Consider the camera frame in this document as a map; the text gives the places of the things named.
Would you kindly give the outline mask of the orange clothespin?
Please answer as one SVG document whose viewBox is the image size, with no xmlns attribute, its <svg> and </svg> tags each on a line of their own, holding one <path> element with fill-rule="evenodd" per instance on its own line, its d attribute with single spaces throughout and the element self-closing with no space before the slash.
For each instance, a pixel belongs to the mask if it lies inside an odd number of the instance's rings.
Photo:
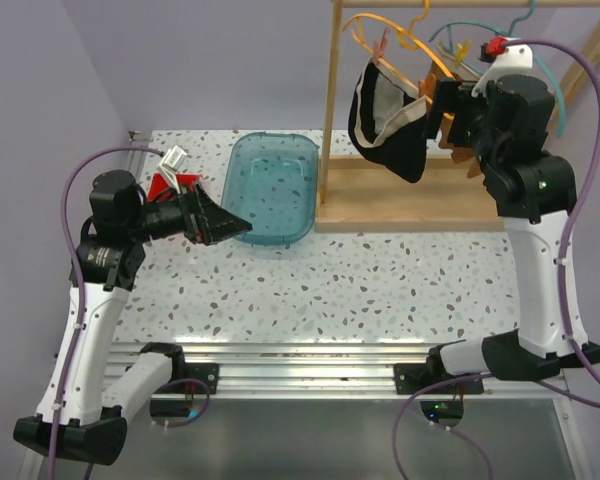
<svg viewBox="0 0 600 480">
<path fill-rule="evenodd" d="M 432 95 L 435 94 L 437 77 L 434 73 L 429 73 L 424 79 L 418 82 L 419 96 L 426 100 L 428 105 L 433 102 Z"/>
</svg>

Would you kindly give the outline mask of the brown underwear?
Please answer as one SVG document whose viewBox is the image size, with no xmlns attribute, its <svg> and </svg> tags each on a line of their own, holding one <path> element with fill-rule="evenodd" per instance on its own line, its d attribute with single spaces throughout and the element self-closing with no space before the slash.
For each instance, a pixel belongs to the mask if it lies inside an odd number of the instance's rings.
<svg viewBox="0 0 600 480">
<path fill-rule="evenodd" d="M 437 80 L 439 78 L 446 77 L 446 75 L 444 74 L 442 69 L 435 62 L 431 62 L 431 65 L 429 67 L 429 71 L 428 71 L 427 75 L 429 73 L 434 73 L 437 77 Z M 455 147 L 447 141 L 447 137 L 448 137 L 449 130 L 451 128 L 451 124 L 452 124 L 452 122 L 450 120 L 443 121 L 442 127 L 440 129 L 440 139 L 438 140 L 438 147 L 441 148 L 442 150 L 449 150 L 451 159 L 455 164 L 463 164 L 463 163 L 468 164 L 468 171 L 467 171 L 468 178 L 478 177 L 481 174 L 481 170 L 480 170 L 479 163 L 475 158 L 474 151 L 471 150 L 470 148 Z"/>
</svg>

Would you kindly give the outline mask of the yellow plastic hanger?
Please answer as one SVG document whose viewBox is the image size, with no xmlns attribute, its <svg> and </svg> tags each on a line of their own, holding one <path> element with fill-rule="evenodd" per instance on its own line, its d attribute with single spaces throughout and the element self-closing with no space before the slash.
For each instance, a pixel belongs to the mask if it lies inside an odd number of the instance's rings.
<svg viewBox="0 0 600 480">
<path fill-rule="evenodd" d="M 354 24 L 355 28 L 351 30 L 351 35 L 353 39 L 371 54 L 372 59 L 375 62 L 378 62 L 384 58 L 384 53 L 388 45 L 389 37 L 391 35 L 394 35 L 398 40 L 399 46 L 402 49 L 409 51 L 422 51 L 430 58 L 432 63 L 438 67 L 438 69 L 444 77 L 455 80 L 454 74 L 438 57 L 438 55 L 435 54 L 423 41 L 421 41 L 414 35 L 414 28 L 416 24 L 427 18 L 431 8 L 431 2 L 429 0 L 418 1 L 418 4 L 422 5 L 423 10 L 418 16 L 411 19 L 407 28 L 403 28 L 397 23 L 383 16 L 369 12 L 363 12 L 350 17 L 344 23 L 342 31 L 345 31 L 351 24 Z M 374 41 L 372 46 L 368 45 L 366 42 L 365 31 L 362 24 L 363 19 L 375 20 L 384 25 L 384 30 L 382 32 L 381 38 L 379 40 Z"/>
</svg>

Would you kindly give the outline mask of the pink clothespin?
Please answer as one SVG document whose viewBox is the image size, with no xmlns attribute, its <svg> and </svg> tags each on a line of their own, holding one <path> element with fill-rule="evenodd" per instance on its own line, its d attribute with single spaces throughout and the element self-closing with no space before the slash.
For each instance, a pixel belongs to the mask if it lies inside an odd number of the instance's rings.
<svg viewBox="0 0 600 480">
<path fill-rule="evenodd" d="M 378 65 L 380 63 L 380 60 L 384 57 L 385 50 L 388 45 L 388 36 L 390 32 L 391 29 L 389 27 L 386 27 L 383 30 L 381 39 L 375 41 L 373 44 L 371 60 L 375 65 Z"/>
</svg>

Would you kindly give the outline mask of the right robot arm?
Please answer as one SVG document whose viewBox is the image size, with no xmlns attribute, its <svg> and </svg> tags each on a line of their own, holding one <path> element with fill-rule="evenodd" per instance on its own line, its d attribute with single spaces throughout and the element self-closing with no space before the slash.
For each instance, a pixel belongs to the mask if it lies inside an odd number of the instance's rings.
<svg viewBox="0 0 600 480">
<path fill-rule="evenodd" d="M 554 104 L 546 84 L 529 75 L 509 74 L 484 86 L 437 81 L 426 135 L 433 137 L 450 113 L 447 141 L 475 153 L 511 243 L 520 320 L 506 333 L 436 345 L 421 365 L 395 365 L 398 393 L 449 393 L 469 376 L 538 382 L 600 363 L 600 345 L 581 320 L 563 316 L 566 303 L 577 303 L 566 273 L 571 237 L 564 231 L 577 193 L 568 161 L 544 149 Z"/>
</svg>

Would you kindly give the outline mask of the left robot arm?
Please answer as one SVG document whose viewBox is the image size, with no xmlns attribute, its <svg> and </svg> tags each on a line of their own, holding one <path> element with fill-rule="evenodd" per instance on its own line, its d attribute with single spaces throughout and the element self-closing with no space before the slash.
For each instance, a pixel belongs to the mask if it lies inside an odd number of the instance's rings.
<svg viewBox="0 0 600 480">
<path fill-rule="evenodd" d="M 161 201 L 146 202 L 125 170 L 99 175 L 89 196 L 92 214 L 72 253 L 67 326 L 49 385 L 34 415 L 17 420 L 13 438 L 50 463 L 113 464 L 128 425 L 159 390 L 213 389 L 192 376 L 181 347 L 151 342 L 110 387 L 104 385 L 113 334 L 145 259 L 144 246 L 181 234 L 215 245 L 251 230 L 223 209 L 199 182 Z"/>
</svg>

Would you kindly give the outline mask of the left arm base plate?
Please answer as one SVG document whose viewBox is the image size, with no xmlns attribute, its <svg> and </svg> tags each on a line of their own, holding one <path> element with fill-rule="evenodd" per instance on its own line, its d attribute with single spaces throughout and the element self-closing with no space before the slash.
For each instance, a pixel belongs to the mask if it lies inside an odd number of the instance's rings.
<svg viewBox="0 0 600 480">
<path fill-rule="evenodd" d="M 183 378 L 193 378 L 199 380 L 208 388 L 210 395 L 215 395 L 217 392 L 217 384 L 220 378 L 219 365 L 217 363 L 185 363 L 184 365 L 177 366 L 176 369 L 171 373 L 171 376 L 167 382 L 161 385 L 156 390 L 156 393 L 185 394 L 189 396 L 205 394 L 205 388 L 199 384 L 186 382 L 169 386 L 169 383 Z"/>
</svg>

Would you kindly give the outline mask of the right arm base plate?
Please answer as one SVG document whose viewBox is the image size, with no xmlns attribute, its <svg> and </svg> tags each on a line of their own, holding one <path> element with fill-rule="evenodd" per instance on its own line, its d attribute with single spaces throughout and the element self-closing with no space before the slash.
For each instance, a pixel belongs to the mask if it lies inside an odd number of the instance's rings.
<svg viewBox="0 0 600 480">
<path fill-rule="evenodd" d="M 411 395 L 425 387 L 456 379 L 447 373 L 431 373 L 424 363 L 396 363 L 393 365 L 393 381 L 398 395 Z M 433 395 L 469 394 L 480 395 L 485 391 L 481 379 L 458 384 L 445 384 L 432 391 Z"/>
</svg>

